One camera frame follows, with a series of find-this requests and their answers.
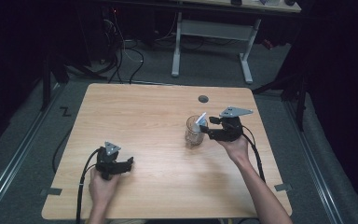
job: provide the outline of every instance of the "human arm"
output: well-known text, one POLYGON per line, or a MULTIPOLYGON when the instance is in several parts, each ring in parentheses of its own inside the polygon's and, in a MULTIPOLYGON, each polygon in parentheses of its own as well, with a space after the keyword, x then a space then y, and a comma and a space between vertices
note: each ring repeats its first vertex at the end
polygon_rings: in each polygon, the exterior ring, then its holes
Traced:
POLYGON ((106 209, 116 191, 120 175, 113 175, 112 179, 104 180, 101 173, 95 168, 90 170, 89 194, 92 199, 89 224, 102 224, 105 221, 106 209))
POLYGON ((241 136, 233 142, 220 142, 228 156, 237 165, 248 188, 261 223, 293 223, 282 204, 260 178, 249 161, 248 141, 241 136))

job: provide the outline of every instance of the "glass cup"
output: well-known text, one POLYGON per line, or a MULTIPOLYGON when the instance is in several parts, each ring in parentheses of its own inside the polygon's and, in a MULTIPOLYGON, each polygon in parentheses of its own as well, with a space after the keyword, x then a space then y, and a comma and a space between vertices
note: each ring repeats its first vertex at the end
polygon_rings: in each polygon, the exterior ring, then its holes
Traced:
MULTIPOLYGON (((200 131, 200 126, 196 125, 199 115, 194 115, 188 118, 186 123, 186 142, 191 146, 198 146, 202 143, 205 133, 200 131)), ((208 122, 205 120, 205 126, 208 127, 208 122)))

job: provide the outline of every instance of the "light wood tabletop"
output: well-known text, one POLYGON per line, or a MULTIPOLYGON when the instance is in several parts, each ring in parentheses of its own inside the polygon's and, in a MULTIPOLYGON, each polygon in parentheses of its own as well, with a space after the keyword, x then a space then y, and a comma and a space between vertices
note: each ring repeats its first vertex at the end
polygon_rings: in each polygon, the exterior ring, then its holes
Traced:
MULTIPOLYGON (((231 5, 230 0, 182 0, 182 2, 220 5, 220 6, 225 6, 225 7, 236 7, 236 6, 231 5)), ((257 1, 242 0, 242 5, 240 7, 261 9, 261 10, 268 10, 268 11, 277 11, 277 12, 294 12, 294 13, 301 12, 301 7, 298 5, 298 3, 295 3, 293 6, 288 6, 284 3, 284 0, 280 0, 279 4, 276 6, 265 6, 258 0, 257 1)))
MULTIPOLYGON (((207 135, 199 146, 186 145, 189 117, 203 112, 218 117, 230 105, 254 111, 240 116, 241 123, 255 136, 268 186, 291 214, 286 192, 274 188, 282 179, 249 89, 91 84, 51 185, 62 189, 61 195, 47 197, 43 218, 76 218, 83 168, 105 141, 121 147, 117 161, 134 158, 131 172, 119 180, 108 218, 256 217, 249 191, 226 151, 207 135), (209 101, 201 103, 201 95, 209 101)), ((257 170, 252 150, 249 155, 257 170)), ((87 173, 82 218, 89 217, 92 206, 89 182, 87 173)))

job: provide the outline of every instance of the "person's left hand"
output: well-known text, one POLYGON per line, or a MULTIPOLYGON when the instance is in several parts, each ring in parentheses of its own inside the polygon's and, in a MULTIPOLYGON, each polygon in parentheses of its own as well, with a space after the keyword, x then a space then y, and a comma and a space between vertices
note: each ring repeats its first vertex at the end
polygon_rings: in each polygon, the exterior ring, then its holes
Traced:
POLYGON ((90 170, 90 174, 89 194, 91 195, 93 206, 105 208, 115 194, 120 175, 113 175, 112 179, 105 180, 95 167, 90 170))

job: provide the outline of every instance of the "table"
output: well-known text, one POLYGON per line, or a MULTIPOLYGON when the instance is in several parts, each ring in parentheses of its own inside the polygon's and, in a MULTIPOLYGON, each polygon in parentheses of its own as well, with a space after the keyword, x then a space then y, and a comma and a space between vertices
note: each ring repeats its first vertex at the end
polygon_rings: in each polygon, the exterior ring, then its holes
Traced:
MULTIPOLYGON (((48 195, 43 218, 75 219, 82 170, 104 141, 122 147, 117 161, 134 158, 131 172, 120 178, 108 218, 256 217, 251 196, 226 151, 207 136, 197 147, 186 146, 187 118, 203 112, 218 116, 229 105, 254 111, 241 116, 241 123, 255 136, 268 186, 291 214, 286 192, 274 188, 282 179, 249 89, 91 84, 51 185, 62 192, 48 195), (201 95, 208 103, 199 101, 201 95)), ((250 159, 257 170, 251 150, 250 159)), ((88 218, 92 204, 89 182, 87 174, 82 218, 88 218)))
MULTIPOLYGON (((230 4, 230 0, 183 0, 181 3, 199 3, 218 5, 221 7, 234 7, 230 4)), ((295 3, 292 7, 287 6, 283 0, 277 6, 264 6, 260 1, 242 0, 242 8, 271 10, 280 12, 301 12, 300 6, 295 3)), ((199 35, 206 37, 216 37, 225 39, 234 39, 246 41, 243 53, 240 53, 240 62, 242 66, 243 76, 246 83, 252 84, 253 79, 249 69, 248 57, 255 41, 257 31, 261 20, 256 19, 254 24, 238 25, 220 22, 182 20, 182 13, 178 13, 176 26, 176 43, 172 61, 172 76, 178 77, 180 70, 180 42, 182 35, 199 35)))

